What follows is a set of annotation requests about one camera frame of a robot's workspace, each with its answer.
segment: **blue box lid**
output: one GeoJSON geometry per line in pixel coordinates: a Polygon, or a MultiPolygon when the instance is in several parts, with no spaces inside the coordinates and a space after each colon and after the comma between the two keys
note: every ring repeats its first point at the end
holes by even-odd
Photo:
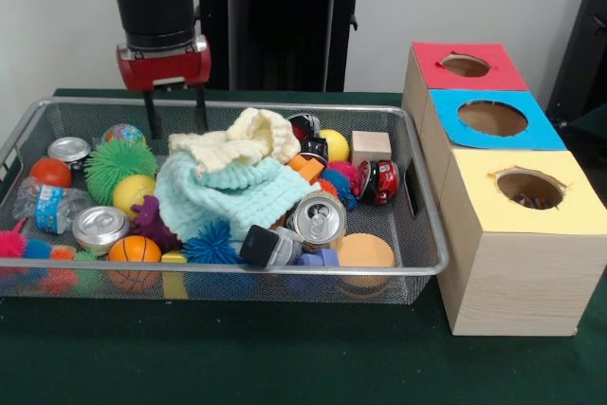
{"type": "Polygon", "coordinates": [[[431,90],[451,142],[478,149],[566,150],[526,91],[431,90]]]}

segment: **blue bottle label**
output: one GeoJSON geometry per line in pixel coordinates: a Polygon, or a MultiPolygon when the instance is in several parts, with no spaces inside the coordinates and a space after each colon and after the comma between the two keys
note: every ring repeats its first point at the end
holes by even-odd
{"type": "Polygon", "coordinates": [[[65,189],[43,185],[40,187],[38,201],[36,201],[36,227],[40,231],[57,232],[57,210],[59,203],[65,196],[65,189]]]}

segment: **wire basket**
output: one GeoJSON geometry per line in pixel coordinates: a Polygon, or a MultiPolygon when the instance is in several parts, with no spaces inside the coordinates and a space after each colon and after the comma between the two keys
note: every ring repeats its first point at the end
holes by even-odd
{"type": "MultiPolygon", "coordinates": [[[[208,102],[212,130],[227,129],[248,107],[242,102],[208,102]]],[[[317,116],[323,126],[342,132],[388,132],[393,161],[403,184],[385,207],[360,205],[348,213],[347,232],[368,232],[386,241],[396,267],[271,267],[195,264],[143,264],[0,259],[0,296],[92,299],[273,301],[306,303],[412,304],[431,276],[448,262],[448,251],[411,118],[393,107],[255,103],[284,116],[317,116]]],[[[149,145],[162,160],[167,137],[195,131],[193,102],[159,101],[164,138],[149,145]]],[[[46,148],[61,137],[90,143],[117,123],[131,123],[150,138],[138,101],[55,98],[32,105],[0,150],[0,230],[11,230],[17,189],[46,148]]],[[[83,172],[73,187],[85,190],[83,172]]],[[[70,232],[45,234],[28,221],[23,233],[53,245],[73,245],[70,232]]]]}

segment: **red robot arm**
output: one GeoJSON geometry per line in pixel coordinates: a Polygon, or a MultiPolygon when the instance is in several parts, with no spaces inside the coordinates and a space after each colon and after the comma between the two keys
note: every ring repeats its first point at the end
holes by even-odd
{"type": "Polygon", "coordinates": [[[211,52],[196,35],[193,0],[118,0],[126,44],[118,46],[120,73],[126,88],[142,92],[153,138],[160,138],[154,108],[157,89],[194,87],[196,125],[208,129],[203,84],[211,73],[211,52]]]}

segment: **plastic water bottle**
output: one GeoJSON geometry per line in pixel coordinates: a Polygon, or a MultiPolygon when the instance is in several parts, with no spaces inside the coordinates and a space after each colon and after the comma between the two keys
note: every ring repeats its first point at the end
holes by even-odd
{"type": "Polygon", "coordinates": [[[28,177],[19,187],[12,216],[17,220],[34,217],[38,230],[63,234],[76,216],[91,206],[87,192],[42,185],[28,177]]]}

